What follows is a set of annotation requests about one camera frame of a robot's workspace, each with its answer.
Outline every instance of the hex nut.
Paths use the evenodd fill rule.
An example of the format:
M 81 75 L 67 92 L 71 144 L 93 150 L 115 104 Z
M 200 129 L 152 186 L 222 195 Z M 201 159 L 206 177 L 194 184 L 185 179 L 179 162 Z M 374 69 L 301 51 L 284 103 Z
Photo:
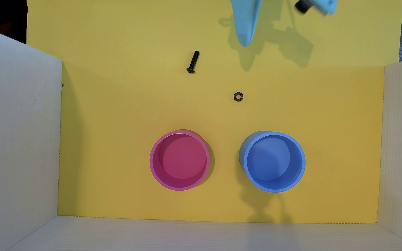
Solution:
M 234 94 L 234 100 L 237 102 L 240 102 L 243 100 L 243 94 L 241 92 L 237 92 L 236 94 Z

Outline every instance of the cup rim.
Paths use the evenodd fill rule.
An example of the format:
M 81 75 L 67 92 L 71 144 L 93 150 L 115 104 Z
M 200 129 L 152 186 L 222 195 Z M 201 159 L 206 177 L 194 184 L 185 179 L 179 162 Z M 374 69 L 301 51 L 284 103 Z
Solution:
M 156 171 L 154 170 L 154 165 L 153 165 L 153 157 L 156 154 L 157 147 L 162 143 L 162 141 L 164 141 L 168 137 L 170 137 L 172 135 L 176 135 L 176 134 L 184 134 L 184 135 L 188 135 L 188 136 L 196 139 L 198 141 L 198 143 L 201 144 L 201 146 L 204 150 L 205 156 L 206 156 L 206 164 L 204 167 L 204 173 L 193 184 L 191 184 L 189 186 L 185 186 L 185 187 L 174 187 L 174 186 L 168 185 L 167 183 L 162 181 L 160 179 L 160 177 L 156 174 Z M 151 173 L 153 174 L 154 178 L 156 179 L 156 181 L 159 182 L 160 185 L 162 185 L 168 189 L 175 190 L 175 191 L 189 190 L 189 189 L 197 186 L 199 183 L 201 183 L 204 180 L 205 176 L 207 175 L 207 172 L 209 171 L 209 165 L 210 165 L 210 154 L 209 154 L 209 149 L 207 148 L 207 144 L 206 144 L 205 140 L 199 134 L 197 134 L 191 130 L 180 129 L 180 130 L 172 131 L 172 132 L 165 134 L 164 136 L 159 138 L 158 141 L 156 141 L 156 143 L 154 144 L 154 146 L 150 152 L 150 169 L 151 169 Z
M 261 139 L 263 139 L 263 138 L 266 138 L 266 137 L 268 137 L 268 136 L 281 136 L 281 137 L 284 137 L 284 138 L 290 140 L 292 143 L 294 143 L 294 144 L 296 145 L 297 149 L 298 149 L 299 152 L 300 152 L 300 156 L 301 156 L 301 158 L 302 158 L 302 164 L 301 164 L 301 166 L 300 166 L 301 172 L 300 172 L 299 176 L 297 177 L 297 179 L 294 180 L 290 185 L 288 185 L 288 186 L 286 186 L 286 187 L 284 187 L 284 188 L 281 188 L 281 189 L 269 189 L 269 188 L 266 188 L 266 187 L 260 185 L 259 183 L 257 183 L 257 182 L 254 180 L 254 178 L 252 177 L 252 175 L 249 173 L 249 168 L 248 168 L 248 155 L 249 155 L 249 151 L 250 151 L 251 148 L 255 145 L 255 143 L 257 143 L 257 141 L 259 141 L 259 140 L 261 140 Z M 284 191 L 290 190 L 290 189 L 293 188 L 295 185 L 297 185 L 297 183 L 299 183 L 300 179 L 302 178 L 302 176 L 303 176 L 303 174 L 304 174 L 304 172 L 305 172 L 305 165 L 306 165 L 306 163 L 305 163 L 305 153 L 304 153 L 302 147 L 300 146 L 300 144 L 299 144 L 293 137 L 291 137 L 291 136 L 289 136 L 289 135 L 287 135 L 287 134 L 284 134 L 284 133 L 280 133 L 280 132 L 266 132 L 266 133 L 260 134 L 260 135 L 257 136 L 255 139 L 253 139 L 253 140 L 251 141 L 251 143 L 249 143 L 249 145 L 247 146 L 246 151 L 245 151 L 245 153 L 244 153 L 243 165 L 244 165 L 244 171 L 245 171 L 246 175 L 248 176 L 249 180 L 250 180 L 256 187 L 258 187 L 258 188 L 260 188 L 261 190 L 266 191 L 266 192 L 284 192 Z

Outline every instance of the black screw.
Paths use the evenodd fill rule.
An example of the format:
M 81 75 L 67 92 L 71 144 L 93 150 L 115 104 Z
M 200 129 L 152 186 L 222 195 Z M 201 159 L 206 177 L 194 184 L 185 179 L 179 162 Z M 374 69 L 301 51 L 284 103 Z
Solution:
M 190 66 L 187 68 L 187 71 L 189 73 L 195 73 L 195 64 L 197 63 L 198 60 L 198 56 L 200 55 L 199 51 L 195 51 L 195 53 L 193 54 L 193 58 L 192 58 L 192 62 L 190 62 Z
M 236 94 L 234 94 L 234 100 L 235 101 L 242 101 L 243 100 L 243 94 L 241 92 L 237 92 Z

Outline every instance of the blue cup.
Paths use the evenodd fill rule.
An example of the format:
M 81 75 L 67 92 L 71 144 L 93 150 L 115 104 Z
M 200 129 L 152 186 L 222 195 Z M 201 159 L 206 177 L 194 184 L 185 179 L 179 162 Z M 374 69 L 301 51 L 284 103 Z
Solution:
M 240 165 L 249 180 L 266 192 L 284 192 L 294 187 L 305 172 L 305 153 L 291 136 L 260 131 L 241 144 Z

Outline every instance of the yellow surface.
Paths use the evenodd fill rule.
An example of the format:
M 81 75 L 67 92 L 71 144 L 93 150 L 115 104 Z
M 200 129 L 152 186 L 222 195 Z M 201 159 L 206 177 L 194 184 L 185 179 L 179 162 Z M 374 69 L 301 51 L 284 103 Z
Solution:
M 293 12 L 297 31 L 293 0 L 264 0 L 246 48 L 227 0 L 28 4 L 28 44 L 64 60 L 59 215 L 376 221 L 382 66 L 398 60 L 401 0 L 341 0 L 331 17 Z M 159 185 L 148 164 L 176 129 L 214 153 L 208 179 L 184 192 Z M 260 191 L 240 169 L 240 144 L 258 130 L 302 145 L 306 171 L 293 189 Z

